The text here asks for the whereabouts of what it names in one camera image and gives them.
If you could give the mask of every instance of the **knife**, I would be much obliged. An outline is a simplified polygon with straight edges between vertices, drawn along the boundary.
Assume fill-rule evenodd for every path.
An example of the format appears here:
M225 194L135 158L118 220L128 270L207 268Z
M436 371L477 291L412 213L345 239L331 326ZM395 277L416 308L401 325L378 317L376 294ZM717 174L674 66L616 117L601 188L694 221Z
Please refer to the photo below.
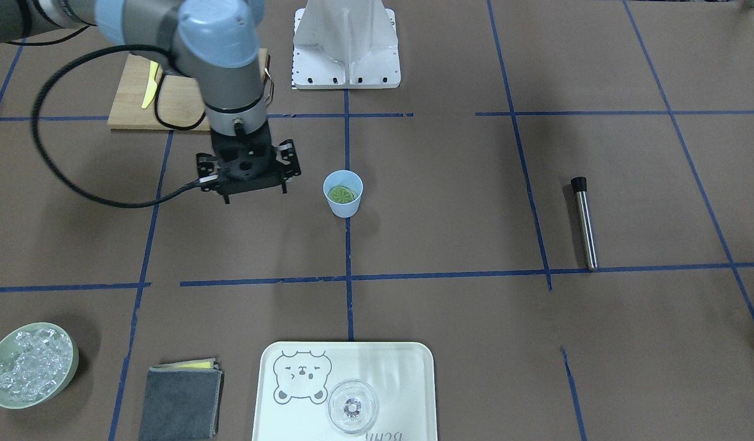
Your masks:
M142 108L147 109L153 97L156 95L156 72L159 70L159 63L151 61L151 67L148 73L148 85L145 86L145 97L142 99Z

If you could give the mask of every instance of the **lime slice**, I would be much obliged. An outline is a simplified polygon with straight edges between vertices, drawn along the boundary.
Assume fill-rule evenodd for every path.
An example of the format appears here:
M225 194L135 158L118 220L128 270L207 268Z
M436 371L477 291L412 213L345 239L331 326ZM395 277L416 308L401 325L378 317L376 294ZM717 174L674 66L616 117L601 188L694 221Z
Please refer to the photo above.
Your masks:
M357 197L355 192L343 185L337 185L328 192L328 198L337 204L349 204Z

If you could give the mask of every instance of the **ice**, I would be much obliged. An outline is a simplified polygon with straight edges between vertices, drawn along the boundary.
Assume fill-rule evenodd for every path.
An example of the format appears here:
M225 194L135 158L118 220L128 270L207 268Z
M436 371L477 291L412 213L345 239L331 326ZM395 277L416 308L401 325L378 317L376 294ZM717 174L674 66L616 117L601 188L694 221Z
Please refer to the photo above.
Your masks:
M17 402L33 402L52 394L72 362L72 341L51 328L20 331L18 351L0 364L0 389Z

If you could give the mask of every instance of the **gray cloth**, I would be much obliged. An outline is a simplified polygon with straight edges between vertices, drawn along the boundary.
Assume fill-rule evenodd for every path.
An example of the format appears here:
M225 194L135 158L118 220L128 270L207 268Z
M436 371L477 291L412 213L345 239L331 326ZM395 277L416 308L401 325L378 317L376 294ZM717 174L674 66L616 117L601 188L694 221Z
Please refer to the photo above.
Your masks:
M140 441L187 441L216 434L222 371L150 368Z

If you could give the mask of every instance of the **cartoon bear face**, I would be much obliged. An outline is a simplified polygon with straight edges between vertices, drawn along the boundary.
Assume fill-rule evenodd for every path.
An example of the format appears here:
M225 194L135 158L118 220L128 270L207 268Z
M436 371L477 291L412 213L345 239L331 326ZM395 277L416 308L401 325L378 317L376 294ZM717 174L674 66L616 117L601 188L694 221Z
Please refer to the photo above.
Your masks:
M313 355L310 352L295 352L281 357L273 363L273 374L279 387L273 393L278 404L287 404L293 398L310 399L313 404L323 404L327 399L325 384L330 375L330 358Z

